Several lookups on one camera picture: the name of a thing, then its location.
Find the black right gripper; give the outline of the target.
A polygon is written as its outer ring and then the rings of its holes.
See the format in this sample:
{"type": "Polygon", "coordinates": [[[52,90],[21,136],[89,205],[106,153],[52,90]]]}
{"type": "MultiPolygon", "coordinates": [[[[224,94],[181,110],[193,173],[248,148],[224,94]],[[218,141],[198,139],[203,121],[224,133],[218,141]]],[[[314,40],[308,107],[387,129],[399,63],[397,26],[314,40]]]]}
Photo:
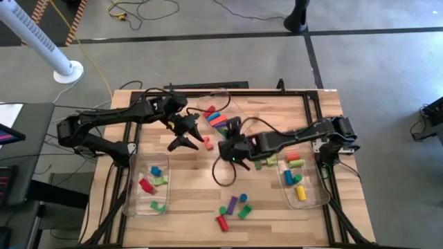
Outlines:
{"type": "Polygon", "coordinates": [[[259,154],[259,147],[255,143],[254,136],[234,136],[218,142],[218,148],[223,160],[238,160],[238,164],[247,171],[251,168],[243,161],[243,159],[252,159],[259,154]]]}

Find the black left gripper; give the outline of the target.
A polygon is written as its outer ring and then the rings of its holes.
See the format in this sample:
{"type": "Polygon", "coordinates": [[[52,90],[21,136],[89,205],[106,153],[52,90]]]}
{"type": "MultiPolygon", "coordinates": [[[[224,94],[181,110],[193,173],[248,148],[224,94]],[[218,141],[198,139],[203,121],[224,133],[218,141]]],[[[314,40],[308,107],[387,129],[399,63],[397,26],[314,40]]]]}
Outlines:
{"type": "Polygon", "coordinates": [[[189,133],[191,136],[196,138],[200,142],[204,142],[199,130],[197,128],[197,120],[199,119],[199,114],[190,114],[186,116],[181,116],[179,114],[171,115],[168,118],[168,122],[174,123],[174,128],[168,128],[174,132],[177,137],[168,145],[168,151],[174,151],[177,147],[188,147],[191,149],[198,150],[193,142],[188,138],[183,137],[184,133],[189,133]]]}

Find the red arch block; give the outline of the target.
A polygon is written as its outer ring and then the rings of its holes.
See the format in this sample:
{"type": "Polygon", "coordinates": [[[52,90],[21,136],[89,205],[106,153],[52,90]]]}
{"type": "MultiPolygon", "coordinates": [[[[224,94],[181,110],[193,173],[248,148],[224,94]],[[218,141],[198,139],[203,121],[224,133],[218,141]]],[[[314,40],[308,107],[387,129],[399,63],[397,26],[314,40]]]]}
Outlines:
{"type": "Polygon", "coordinates": [[[141,186],[141,189],[145,193],[148,193],[151,195],[155,195],[157,193],[156,188],[146,178],[140,179],[138,184],[141,186]]]}

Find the green thick block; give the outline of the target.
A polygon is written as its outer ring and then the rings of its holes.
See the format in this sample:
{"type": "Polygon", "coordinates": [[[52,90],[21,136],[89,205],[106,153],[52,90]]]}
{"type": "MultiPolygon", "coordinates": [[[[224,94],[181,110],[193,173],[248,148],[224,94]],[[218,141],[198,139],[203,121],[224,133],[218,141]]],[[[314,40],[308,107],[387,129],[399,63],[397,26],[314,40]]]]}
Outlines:
{"type": "Polygon", "coordinates": [[[246,204],[243,208],[242,208],[242,210],[238,213],[238,217],[240,218],[240,219],[245,219],[248,215],[249,215],[249,213],[252,211],[252,207],[249,205],[249,204],[246,204]]]}

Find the clear plastic bin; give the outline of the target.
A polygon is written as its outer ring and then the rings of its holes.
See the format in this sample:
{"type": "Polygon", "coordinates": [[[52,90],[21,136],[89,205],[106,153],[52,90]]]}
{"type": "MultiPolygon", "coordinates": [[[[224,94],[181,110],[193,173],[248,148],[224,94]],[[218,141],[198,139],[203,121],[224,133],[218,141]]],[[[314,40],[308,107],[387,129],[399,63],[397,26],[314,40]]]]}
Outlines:
{"type": "Polygon", "coordinates": [[[170,161],[166,154],[136,154],[132,156],[123,213],[126,216],[161,215],[150,207],[150,203],[157,201],[160,205],[166,204],[167,208],[170,197],[171,178],[170,161]],[[142,178],[146,178],[152,184],[152,178],[155,177],[150,173],[152,166],[159,167],[162,170],[162,175],[168,176],[168,184],[153,185],[157,190],[155,195],[145,193],[138,184],[142,178]]]}
{"type": "Polygon", "coordinates": [[[287,205],[295,210],[314,208],[317,206],[322,206],[327,204],[330,196],[325,190],[325,186],[322,182],[316,161],[314,158],[314,153],[310,148],[303,149],[301,146],[293,146],[284,148],[281,152],[277,153],[278,157],[278,176],[280,180],[280,186],[284,199],[287,205]],[[300,159],[305,160],[305,164],[299,168],[290,169],[288,162],[285,160],[285,154],[288,151],[296,151],[300,155],[300,159]],[[292,176],[296,174],[302,175],[302,180],[294,185],[287,185],[284,181],[283,172],[285,170],[290,170],[292,176]],[[307,195],[306,201],[299,201],[296,194],[296,186],[302,185],[305,189],[307,195]]]}
{"type": "Polygon", "coordinates": [[[235,116],[239,116],[242,121],[244,121],[248,116],[241,107],[239,100],[232,97],[226,89],[216,89],[209,94],[204,95],[197,101],[197,109],[203,118],[203,122],[206,126],[212,129],[215,137],[218,139],[224,139],[224,137],[217,131],[218,129],[212,127],[203,114],[210,106],[216,108],[214,113],[220,113],[220,115],[226,115],[227,120],[235,116]]]}

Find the long black bar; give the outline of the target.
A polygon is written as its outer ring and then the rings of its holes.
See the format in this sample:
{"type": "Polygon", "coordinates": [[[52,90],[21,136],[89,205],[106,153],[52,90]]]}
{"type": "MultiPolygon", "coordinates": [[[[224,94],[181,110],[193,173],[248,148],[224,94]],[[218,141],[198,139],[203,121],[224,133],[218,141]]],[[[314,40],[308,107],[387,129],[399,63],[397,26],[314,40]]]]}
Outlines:
{"type": "Polygon", "coordinates": [[[213,82],[200,84],[180,84],[173,85],[170,83],[163,87],[164,89],[248,89],[248,81],[234,81],[234,82],[213,82]]]}

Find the black power adapter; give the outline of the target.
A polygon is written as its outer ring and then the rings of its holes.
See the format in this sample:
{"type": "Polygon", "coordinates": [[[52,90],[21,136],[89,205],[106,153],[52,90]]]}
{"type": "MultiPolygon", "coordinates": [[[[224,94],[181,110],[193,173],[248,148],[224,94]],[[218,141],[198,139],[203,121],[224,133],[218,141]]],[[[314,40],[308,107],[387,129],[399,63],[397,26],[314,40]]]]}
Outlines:
{"type": "Polygon", "coordinates": [[[81,156],[88,156],[93,158],[96,158],[98,156],[94,150],[90,150],[89,148],[84,146],[75,147],[73,150],[76,154],[79,154],[81,156]]]}

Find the black desk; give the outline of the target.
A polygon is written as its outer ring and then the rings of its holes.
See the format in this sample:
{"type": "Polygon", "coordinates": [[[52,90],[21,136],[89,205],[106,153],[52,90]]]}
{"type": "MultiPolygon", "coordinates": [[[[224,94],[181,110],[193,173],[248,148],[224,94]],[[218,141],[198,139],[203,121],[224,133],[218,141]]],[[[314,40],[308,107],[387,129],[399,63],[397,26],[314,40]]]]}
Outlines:
{"type": "Polygon", "coordinates": [[[19,205],[26,200],[53,110],[51,103],[25,104],[12,128],[26,139],[0,148],[0,166],[14,167],[6,205],[19,205]]]}

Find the black pole stand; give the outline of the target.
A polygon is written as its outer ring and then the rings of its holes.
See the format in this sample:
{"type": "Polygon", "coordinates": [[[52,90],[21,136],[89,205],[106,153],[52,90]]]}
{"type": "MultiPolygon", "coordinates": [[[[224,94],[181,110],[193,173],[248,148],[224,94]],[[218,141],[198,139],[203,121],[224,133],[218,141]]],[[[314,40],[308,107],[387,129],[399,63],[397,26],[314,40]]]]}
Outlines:
{"type": "Polygon", "coordinates": [[[307,28],[307,8],[310,0],[295,0],[291,14],[284,19],[284,27],[291,33],[300,34],[307,28]]]}

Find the silver aluminium profile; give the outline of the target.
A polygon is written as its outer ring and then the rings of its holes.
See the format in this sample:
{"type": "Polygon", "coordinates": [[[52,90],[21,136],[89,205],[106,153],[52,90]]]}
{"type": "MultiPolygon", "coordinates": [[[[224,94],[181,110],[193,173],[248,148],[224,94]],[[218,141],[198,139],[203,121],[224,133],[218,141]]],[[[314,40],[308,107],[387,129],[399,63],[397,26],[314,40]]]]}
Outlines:
{"type": "Polygon", "coordinates": [[[43,230],[40,228],[42,218],[45,213],[46,203],[43,201],[37,201],[33,208],[33,222],[28,236],[28,242],[26,249],[38,249],[39,243],[42,237],[43,230]]]}

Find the black floor mat striped edge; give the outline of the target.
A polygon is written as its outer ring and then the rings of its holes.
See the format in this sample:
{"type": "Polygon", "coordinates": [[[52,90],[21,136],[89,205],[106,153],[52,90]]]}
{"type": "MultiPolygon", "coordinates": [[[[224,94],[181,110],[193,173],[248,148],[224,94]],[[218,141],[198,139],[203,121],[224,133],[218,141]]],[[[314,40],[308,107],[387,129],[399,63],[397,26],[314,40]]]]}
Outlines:
{"type": "Polygon", "coordinates": [[[88,0],[15,0],[57,46],[70,46],[88,0]]]}

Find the black tablet screen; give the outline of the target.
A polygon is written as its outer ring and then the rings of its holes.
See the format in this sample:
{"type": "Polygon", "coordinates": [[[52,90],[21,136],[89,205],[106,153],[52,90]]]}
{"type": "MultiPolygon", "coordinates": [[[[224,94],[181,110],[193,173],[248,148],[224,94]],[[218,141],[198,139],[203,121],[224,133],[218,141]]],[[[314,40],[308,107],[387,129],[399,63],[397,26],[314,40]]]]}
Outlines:
{"type": "Polygon", "coordinates": [[[26,135],[0,124],[0,145],[7,145],[26,139],[26,135]]]}

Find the white paper sheet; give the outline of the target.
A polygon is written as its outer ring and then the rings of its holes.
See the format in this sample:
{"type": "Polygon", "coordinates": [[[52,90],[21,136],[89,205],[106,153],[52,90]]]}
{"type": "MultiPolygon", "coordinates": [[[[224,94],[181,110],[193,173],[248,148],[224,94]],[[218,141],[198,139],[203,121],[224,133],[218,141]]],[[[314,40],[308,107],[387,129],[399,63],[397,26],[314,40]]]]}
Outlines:
{"type": "Polygon", "coordinates": [[[0,102],[0,124],[11,128],[17,119],[23,104],[0,102]]]}

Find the white tower fan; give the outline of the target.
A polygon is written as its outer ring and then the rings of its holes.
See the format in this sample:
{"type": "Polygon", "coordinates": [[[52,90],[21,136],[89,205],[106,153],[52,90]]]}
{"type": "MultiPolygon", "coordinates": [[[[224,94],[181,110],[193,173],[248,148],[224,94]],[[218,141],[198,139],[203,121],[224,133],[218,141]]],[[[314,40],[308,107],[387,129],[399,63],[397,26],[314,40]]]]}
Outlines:
{"type": "Polygon", "coordinates": [[[0,21],[52,67],[56,82],[73,84],[83,77],[83,65],[69,60],[15,0],[0,0],[0,21]]]}

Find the black laptop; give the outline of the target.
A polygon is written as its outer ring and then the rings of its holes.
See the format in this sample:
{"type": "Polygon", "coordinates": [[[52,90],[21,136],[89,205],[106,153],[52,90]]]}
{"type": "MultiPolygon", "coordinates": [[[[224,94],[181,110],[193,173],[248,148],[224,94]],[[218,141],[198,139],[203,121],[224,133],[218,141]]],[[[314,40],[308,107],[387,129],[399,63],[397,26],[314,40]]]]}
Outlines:
{"type": "Polygon", "coordinates": [[[16,176],[16,165],[0,166],[0,209],[7,203],[16,176]]]}

